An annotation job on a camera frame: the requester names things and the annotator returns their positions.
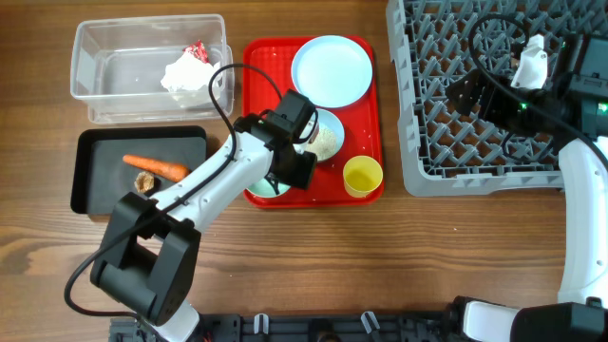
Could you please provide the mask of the light blue rice bowl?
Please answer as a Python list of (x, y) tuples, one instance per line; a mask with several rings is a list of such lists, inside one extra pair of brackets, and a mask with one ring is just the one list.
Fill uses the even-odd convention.
[(313, 136), (313, 141), (296, 144), (294, 149), (298, 153), (314, 153), (318, 162), (325, 162), (341, 149), (345, 140), (345, 129), (331, 111), (319, 108), (317, 113), (318, 131)]

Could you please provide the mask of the white paper napkin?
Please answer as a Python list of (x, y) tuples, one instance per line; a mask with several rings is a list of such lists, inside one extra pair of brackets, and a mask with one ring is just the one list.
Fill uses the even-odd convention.
[(201, 90), (210, 84), (219, 67), (220, 63), (203, 62), (192, 53), (184, 52), (175, 63), (165, 67), (161, 85), (170, 92)]

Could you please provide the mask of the red wrapper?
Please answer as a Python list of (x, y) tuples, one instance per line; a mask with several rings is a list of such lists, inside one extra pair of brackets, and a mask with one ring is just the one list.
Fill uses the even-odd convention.
[(183, 50), (183, 52), (192, 55), (204, 64), (209, 63), (207, 50), (201, 40), (198, 40), (196, 43), (189, 45)]

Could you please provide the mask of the orange carrot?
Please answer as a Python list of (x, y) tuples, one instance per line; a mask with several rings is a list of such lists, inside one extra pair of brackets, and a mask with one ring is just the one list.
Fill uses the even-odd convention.
[(124, 155), (123, 162), (172, 182), (182, 181), (190, 174), (189, 168), (183, 164), (160, 161), (136, 155)]

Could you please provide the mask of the brown food scrap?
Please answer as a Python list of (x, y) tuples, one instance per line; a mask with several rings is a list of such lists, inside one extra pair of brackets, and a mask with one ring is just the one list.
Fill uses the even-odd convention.
[(155, 188), (155, 185), (156, 178), (147, 171), (140, 172), (134, 181), (134, 186), (138, 193), (149, 192)]

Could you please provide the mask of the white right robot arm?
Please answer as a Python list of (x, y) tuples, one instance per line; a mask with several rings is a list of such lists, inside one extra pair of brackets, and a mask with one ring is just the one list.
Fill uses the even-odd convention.
[(477, 67), (450, 85), (447, 98), (467, 115), (510, 133), (548, 134), (566, 198), (564, 271), (555, 304), (522, 309), (457, 298), (452, 333), (474, 341), (604, 341), (607, 338), (607, 65), (604, 37), (567, 37), (548, 77), (544, 39), (514, 51), (512, 78)]

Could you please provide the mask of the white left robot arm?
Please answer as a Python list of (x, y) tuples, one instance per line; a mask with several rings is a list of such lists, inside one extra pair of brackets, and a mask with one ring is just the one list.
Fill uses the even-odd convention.
[(202, 232), (238, 194), (267, 176), (309, 187), (316, 156), (306, 151), (316, 113), (288, 90), (274, 110), (233, 122), (224, 145), (151, 199), (133, 193), (114, 207), (90, 281), (165, 341), (189, 341), (200, 323), (187, 302)]

